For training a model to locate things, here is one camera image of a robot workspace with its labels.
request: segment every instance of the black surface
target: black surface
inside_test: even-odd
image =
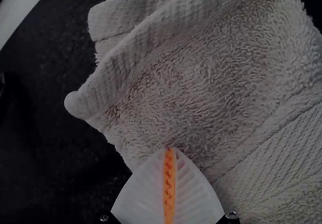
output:
[[[130,176],[63,105],[95,69],[87,15],[102,1],[41,0],[0,51],[10,102],[0,99],[0,223],[91,223]],[[319,0],[303,1],[321,29]]]

